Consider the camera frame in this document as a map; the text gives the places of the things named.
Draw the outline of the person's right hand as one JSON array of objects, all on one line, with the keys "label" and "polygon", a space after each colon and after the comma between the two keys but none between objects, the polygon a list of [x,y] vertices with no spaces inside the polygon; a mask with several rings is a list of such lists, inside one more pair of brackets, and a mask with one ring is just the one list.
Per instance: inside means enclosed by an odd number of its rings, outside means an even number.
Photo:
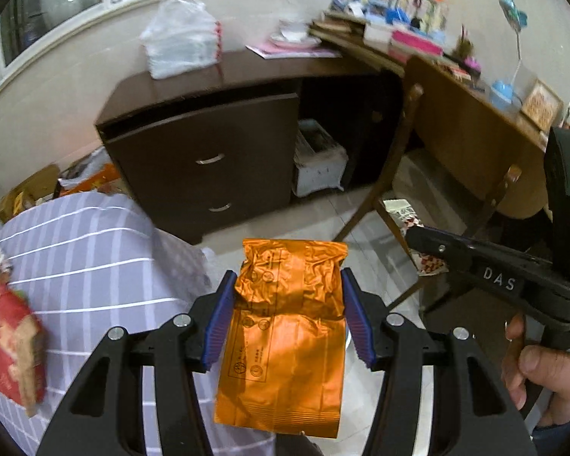
[{"label": "person's right hand", "polygon": [[541,427],[570,422],[570,352],[537,345],[524,345],[525,321],[516,314],[505,327],[508,350],[502,359],[502,382],[518,410],[526,401],[525,382],[550,390],[553,395],[545,409]]}]

